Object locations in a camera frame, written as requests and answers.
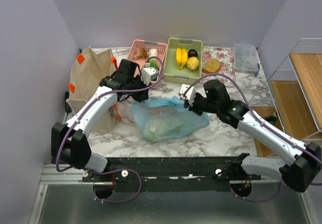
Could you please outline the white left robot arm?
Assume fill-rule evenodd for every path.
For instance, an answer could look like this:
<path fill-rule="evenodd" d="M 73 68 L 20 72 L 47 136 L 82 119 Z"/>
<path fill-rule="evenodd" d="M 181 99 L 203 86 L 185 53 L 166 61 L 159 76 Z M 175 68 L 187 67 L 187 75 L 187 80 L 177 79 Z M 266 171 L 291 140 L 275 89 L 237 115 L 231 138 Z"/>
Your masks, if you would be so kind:
<path fill-rule="evenodd" d="M 93 128 L 123 95 L 141 102 L 148 99 L 151 82 L 159 71 L 154 67 L 139 68 L 126 59 L 111 76 L 104 77 L 90 100 L 65 124 L 56 123 L 51 130 L 51 155 L 56 162 L 64 162 L 76 169 L 94 171 L 100 181 L 112 174 L 108 160 L 91 151 L 88 136 Z"/>

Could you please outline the green cabbage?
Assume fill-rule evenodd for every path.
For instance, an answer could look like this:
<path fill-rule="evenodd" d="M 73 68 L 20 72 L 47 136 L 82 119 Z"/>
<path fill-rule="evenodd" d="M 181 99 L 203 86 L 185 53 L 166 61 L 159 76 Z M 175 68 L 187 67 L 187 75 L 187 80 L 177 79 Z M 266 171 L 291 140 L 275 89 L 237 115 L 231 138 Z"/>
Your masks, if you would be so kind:
<path fill-rule="evenodd" d="M 180 118 L 152 118 L 143 127 L 146 141 L 163 142 L 184 137 L 191 133 L 186 122 Z"/>

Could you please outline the light blue plastic grocery bag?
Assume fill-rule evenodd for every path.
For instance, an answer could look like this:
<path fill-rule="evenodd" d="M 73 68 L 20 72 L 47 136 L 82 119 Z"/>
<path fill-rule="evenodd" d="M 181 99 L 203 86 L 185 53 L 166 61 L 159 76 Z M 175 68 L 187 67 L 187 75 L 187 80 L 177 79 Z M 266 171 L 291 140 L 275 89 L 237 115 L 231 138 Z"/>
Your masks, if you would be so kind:
<path fill-rule="evenodd" d="M 184 102 L 176 96 L 133 102 L 131 114 L 148 142 L 182 138 L 210 124 L 208 114 L 199 116 L 188 111 L 184 108 Z"/>

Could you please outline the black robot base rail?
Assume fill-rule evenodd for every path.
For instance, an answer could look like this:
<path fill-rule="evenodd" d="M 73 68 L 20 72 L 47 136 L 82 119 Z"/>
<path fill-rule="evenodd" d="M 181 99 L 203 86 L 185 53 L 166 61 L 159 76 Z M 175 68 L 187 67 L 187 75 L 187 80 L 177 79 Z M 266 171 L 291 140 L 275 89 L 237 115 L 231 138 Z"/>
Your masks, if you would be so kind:
<path fill-rule="evenodd" d="M 248 154 L 237 157 L 109 158 L 106 175 L 89 172 L 85 183 L 117 192 L 182 192 L 230 190 L 230 182 L 259 180 L 241 167 Z"/>

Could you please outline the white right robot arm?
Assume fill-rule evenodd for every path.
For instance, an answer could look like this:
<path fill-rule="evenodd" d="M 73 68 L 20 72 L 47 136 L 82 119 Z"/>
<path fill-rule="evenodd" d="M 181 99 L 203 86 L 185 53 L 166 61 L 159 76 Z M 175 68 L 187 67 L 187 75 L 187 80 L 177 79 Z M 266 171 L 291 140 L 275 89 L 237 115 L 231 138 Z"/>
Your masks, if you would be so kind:
<path fill-rule="evenodd" d="M 219 80 L 203 85 L 205 96 L 196 92 L 194 85 L 182 85 L 179 90 L 184 107 L 197 115 L 216 114 L 220 121 L 239 129 L 270 148 L 278 158 L 246 156 L 231 167 L 236 179 L 261 175 L 283 181 L 297 192 L 304 192 L 321 171 L 320 147 L 305 144 L 279 130 L 259 116 L 249 105 L 232 100 Z"/>

